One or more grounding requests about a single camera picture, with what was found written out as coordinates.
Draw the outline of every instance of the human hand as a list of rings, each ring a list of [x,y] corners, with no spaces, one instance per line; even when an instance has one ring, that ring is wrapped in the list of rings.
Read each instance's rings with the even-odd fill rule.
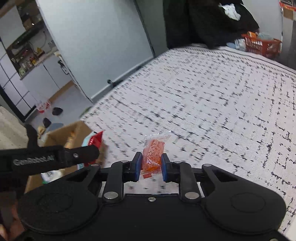
[[[6,230],[4,226],[0,224],[0,236],[2,236],[6,241],[14,240],[25,230],[17,215],[17,203],[11,207],[11,213],[13,216],[13,222],[11,223],[10,229]]]

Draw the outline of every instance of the floor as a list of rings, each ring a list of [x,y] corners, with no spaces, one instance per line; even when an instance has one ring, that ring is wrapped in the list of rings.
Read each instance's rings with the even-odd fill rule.
[[[92,105],[93,103],[85,98],[75,86],[72,86],[52,103],[50,111],[43,114],[37,113],[37,116],[35,116],[33,120],[28,121],[28,123],[37,130],[38,126],[43,125],[42,121],[46,117],[52,123],[68,125],[77,121],[84,110]],[[64,111],[61,115],[54,116],[51,113],[54,107],[60,107]]]

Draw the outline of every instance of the orange contents in plastic bag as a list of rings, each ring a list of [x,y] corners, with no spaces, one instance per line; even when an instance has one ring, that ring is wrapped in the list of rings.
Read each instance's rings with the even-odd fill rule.
[[[143,150],[142,172],[143,178],[151,177],[152,174],[160,172],[161,155],[165,143],[156,139],[150,140]]]

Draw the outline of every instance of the cabinet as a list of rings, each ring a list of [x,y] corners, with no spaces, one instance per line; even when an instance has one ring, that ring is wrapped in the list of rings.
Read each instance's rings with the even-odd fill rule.
[[[0,42],[0,59],[6,54],[6,50],[2,44],[2,42]]]
[[[8,48],[25,31],[16,6],[1,16],[0,36],[5,48]]]
[[[44,67],[47,69],[48,73],[51,75],[54,82],[59,88],[62,88],[65,84],[72,80],[69,74],[65,74],[58,63],[59,57],[55,55],[50,56],[47,60],[43,62]]]
[[[28,89],[25,87],[24,83],[20,80],[18,73],[15,73],[10,81],[22,97],[28,92]]]
[[[0,66],[0,86],[3,87],[9,81],[6,73],[4,72],[3,68]]]
[[[23,115],[26,115],[31,109],[24,99],[21,99],[16,106]]]
[[[33,106],[37,103],[37,101],[36,101],[35,98],[31,95],[30,92],[28,92],[28,93],[24,96],[24,100],[25,100],[26,103],[30,106],[30,108],[33,108]]]
[[[43,64],[35,67],[22,81],[37,101],[49,99],[59,90]]]
[[[9,81],[5,86],[4,86],[4,91],[8,95],[9,99],[16,105],[20,100],[21,96],[13,86],[13,84]]]
[[[17,72],[7,54],[2,57],[0,64],[8,78],[11,78]]]

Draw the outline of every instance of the bed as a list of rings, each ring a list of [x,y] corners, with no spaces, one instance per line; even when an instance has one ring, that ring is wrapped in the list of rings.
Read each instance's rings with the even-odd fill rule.
[[[96,103],[82,119],[105,130],[105,166],[131,160],[145,135],[170,130],[170,160],[211,163],[280,194],[287,233],[296,211],[296,72],[252,53],[193,45],[167,51]],[[161,175],[128,193],[173,193]]]

